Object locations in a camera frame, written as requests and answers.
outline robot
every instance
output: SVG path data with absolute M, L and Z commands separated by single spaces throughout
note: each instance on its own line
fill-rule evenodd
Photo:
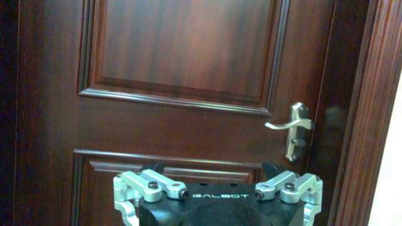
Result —
M 323 182 L 263 163 L 256 184 L 183 183 L 164 166 L 113 177 L 115 209 L 127 226 L 311 226 L 320 212 Z

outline door handle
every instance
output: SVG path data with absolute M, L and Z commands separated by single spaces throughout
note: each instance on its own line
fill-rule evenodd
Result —
M 295 161 L 300 157 L 302 151 L 306 146 L 306 129 L 310 130 L 314 127 L 314 122 L 307 117 L 308 108 L 303 103 L 298 102 L 290 107 L 288 123 L 280 125 L 274 125 L 268 122 L 264 123 L 264 126 L 270 129 L 288 129 L 284 157 L 290 161 Z
M 292 127 L 303 127 L 306 129 L 312 129 L 312 121 L 310 119 L 295 119 L 288 123 L 274 125 L 268 122 L 264 123 L 264 126 L 270 129 L 290 129 Z

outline screw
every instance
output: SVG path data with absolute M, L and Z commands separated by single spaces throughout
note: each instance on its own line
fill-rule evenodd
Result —
M 188 198 L 188 191 L 185 189 L 183 189 L 179 193 L 179 198 L 181 200 L 185 200 Z
M 255 196 L 256 200 L 262 200 L 264 197 L 264 194 L 259 190 L 256 190 L 254 196 Z
M 151 188 L 151 189 L 157 189 L 157 188 L 159 188 L 157 182 L 156 182 L 156 181 L 151 181 L 151 182 L 148 183 L 148 188 Z
M 295 191 L 295 184 L 294 183 L 286 183 L 284 189 L 294 192 Z

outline wall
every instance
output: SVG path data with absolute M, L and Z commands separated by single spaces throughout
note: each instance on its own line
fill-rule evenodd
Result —
M 386 138 L 370 226 L 402 225 L 402 81 L 398 85 L 391 122 Z

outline wooden door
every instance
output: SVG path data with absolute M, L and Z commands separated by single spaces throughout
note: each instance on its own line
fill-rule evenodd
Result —
M 315 117 L 332 6 L 21 1 L 16 225 L 119 224 L 112 177 L 149 162 L 183 181 L 303 172 L 263 124 L 298 101 Z

